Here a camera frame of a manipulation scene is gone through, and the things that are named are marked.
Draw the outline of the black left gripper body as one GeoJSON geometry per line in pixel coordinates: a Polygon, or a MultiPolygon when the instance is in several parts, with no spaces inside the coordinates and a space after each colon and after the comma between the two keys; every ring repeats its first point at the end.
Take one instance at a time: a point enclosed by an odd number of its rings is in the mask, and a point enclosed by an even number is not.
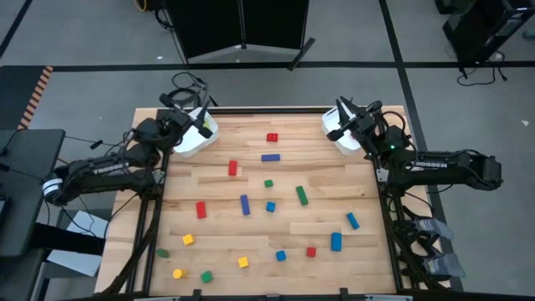
{"type": "Polygon", "coordinates": [[[171,118],[183,129],[188,130],[191,126],[197,129],[201,128],[201,122],[191,117],[185,110],[184,106],[190,103],[196,103],[199,96],[194,94],[187,99],[173,99],[168,94],[160,95],[160,102],[171,110],[171,118]]]}

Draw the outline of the white paper sheet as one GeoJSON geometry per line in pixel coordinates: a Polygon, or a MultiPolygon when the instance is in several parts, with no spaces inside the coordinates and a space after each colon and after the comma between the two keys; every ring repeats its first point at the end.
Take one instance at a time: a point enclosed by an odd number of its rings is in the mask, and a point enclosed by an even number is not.
{"type": "MultiPolygon", "coordinates": [[[[69,232],[82,233],[92,236],[89,230],[99,238],[104,237],[104,229],[108,225],[105,219],[83,211],[68,211],[74,219],[71,221],[64,213],[61,215],[62,227],[69,232]]],[[[53,250],[47,257],[51,263],[70,268],[78,273],[93,277],[99,271],[102,261],[101,255],[76,253],[70,251],[53,250]]]]}

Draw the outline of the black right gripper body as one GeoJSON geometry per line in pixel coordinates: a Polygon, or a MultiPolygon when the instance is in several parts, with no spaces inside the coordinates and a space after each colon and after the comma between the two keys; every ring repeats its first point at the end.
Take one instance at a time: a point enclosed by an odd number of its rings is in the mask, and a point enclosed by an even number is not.
{"type": "Polygon", "coordinates": [[[356,129],[352,130],[352,136],[359,142],[364,143],[375,134],[374,115],[379,112],[382,102],[376,100],[368,106],[357,106],[354,109],[356,117],[356,129]]]}

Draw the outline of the white plastic bin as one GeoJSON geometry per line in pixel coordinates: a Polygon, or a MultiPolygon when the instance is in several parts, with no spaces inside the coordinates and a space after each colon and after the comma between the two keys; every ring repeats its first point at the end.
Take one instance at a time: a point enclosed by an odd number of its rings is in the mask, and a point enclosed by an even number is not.
{"type": "MultiPolygon", "coordinates": [[[[327,111],[322,116],[321,129],[327,135],[333,130],[340,128],[339,110],[336,106],[327,111]]],[[[344,135],[334,142],[335,146],[345,156],[354,156],[361,149],[359,142],[351,135],[350,130],[346,130],[344,135]]]]}
{"type": "MultiPolygon", "coordinates": [[[[194,119],[199,120],[199,112],[202,107],[194,109],[192,112],[188,113],[194,119]]],[[[206,112],[205,121],[208,122],[210,130],[213,132],[213,135],[209,139],[205,139],[198,132],[197,128],[191,126],[188,130],[183,130],[179,125],[179,141],[174,147],[174,152],[182,156],[183,158],[188,158],[195,155],[197,152],[206,148],[213,142],[218,139],[218,125],[216,121],[211,117],[208,110],[206,112]]]]}

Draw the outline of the black folding partition screen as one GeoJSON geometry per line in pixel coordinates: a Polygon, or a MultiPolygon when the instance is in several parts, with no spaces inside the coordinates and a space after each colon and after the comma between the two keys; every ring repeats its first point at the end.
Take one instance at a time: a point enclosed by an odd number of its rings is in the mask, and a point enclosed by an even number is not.
{"type": "Polygon", "coordinates": [[[249,45],[294,49],[297,67],[316,42],[306,38],[309,0],[163,0],[171,27],[188,60],[249,45]]]}

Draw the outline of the black aluminium table frame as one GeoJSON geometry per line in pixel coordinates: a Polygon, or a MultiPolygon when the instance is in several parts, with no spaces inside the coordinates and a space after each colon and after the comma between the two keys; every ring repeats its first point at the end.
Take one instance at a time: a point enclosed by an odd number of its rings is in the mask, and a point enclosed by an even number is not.
{"type": "Polygon", "coordinates": [[[326,295],[346,288],[357,293],[393,293],[408,284],[395,279],[385,233],[375,170],[362,153],[344,156],[321,129],[323,107],[214,108],[218,139],[199,153],[171,155],[160,207],[142,206],[132,192],[117,194],[96,290],[107,288],[131,255],[135,235],[160,217],[158,234],[141,257],[133,290],[152,296],[238,298],[244,295],[326,295]],[[267,141],[277,133],[278,141],[267,141]],[[280,161],[261,161],[279,154],[280,161]],[[237,174],[228,175],[229,161],[237,174]],[[272,187],[265,187],[272,180],[272,187]],[[308,205],[302,206],[296,187],[308,205]],[[240,201],[247,195],[250,214],[240,201]],[[206,203],[198,219],[196,203],[206,203]],[[274,202],[274,212],[266,210],[274,202]],[[346,215],[352,212],[359,229],[346,215]],[[331,250],[331,233],[343,236],[341,252],[331,250]],[[191,234],[186,246],[182,237],[191,234]],[[306,255],[316,248],[314,258],[306,255]],[[160,258],[156,250],[170,254],[160,258]],[[276,252],[286,259],[278,261],[276,252]],[[238,259],[249,266],[240,268],[238,259]],[[174,279],[177,268],[186,276],[174,279]],[[210,271],[213,280],[201,281],[210,271]]]}

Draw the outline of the grey fabric weight bag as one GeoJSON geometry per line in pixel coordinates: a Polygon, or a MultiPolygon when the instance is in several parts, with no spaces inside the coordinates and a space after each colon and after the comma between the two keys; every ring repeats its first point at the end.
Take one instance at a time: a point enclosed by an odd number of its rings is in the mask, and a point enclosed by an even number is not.
{"type": "Polygon", "coordinates": [[[422,218],[415,221],[416,228],[431,236],[438,235],[448,240],[454,238],[454,232],[444,223],[435,218],[422,218]]]}
{"type": "Polygon", "coordinates": [[[460,277],[466,276],[461,263],[454,253],[438,255],[423,261],[424,269],[431,276],[460,277]]]}

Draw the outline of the black equipment cabinet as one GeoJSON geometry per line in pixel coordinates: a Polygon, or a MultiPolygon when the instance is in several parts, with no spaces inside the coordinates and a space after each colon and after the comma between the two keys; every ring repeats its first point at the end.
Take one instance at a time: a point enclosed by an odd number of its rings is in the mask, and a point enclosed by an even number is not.
{"type": "Polygon", "coordinates": [[[442,29],[458,62],[481,64],[534,15],[535,0],[459,0],[442,29]]]}

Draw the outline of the black side desk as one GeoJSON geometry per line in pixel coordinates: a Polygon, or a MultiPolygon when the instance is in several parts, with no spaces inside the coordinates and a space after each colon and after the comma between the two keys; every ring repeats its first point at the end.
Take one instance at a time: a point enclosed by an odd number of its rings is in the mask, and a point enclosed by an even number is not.
{"type": "Polygon", "coordinates": [[[0,195],[10,198],[8,210],[0,221],[0,258],[26,253],[42,206],[41,180],[55,166],[64,142],[64,130],[0,130],[0,195]]]}

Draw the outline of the black hazard-striped floor mat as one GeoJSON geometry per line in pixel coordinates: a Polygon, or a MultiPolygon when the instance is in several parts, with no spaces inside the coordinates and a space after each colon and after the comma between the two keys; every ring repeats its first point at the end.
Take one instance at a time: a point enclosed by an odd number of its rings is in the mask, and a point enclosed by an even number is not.
{"type": "Polygon", "coordinates": [[[30,126],[53,71],[52,66],[0,68],[0,130],[30,126]]]}

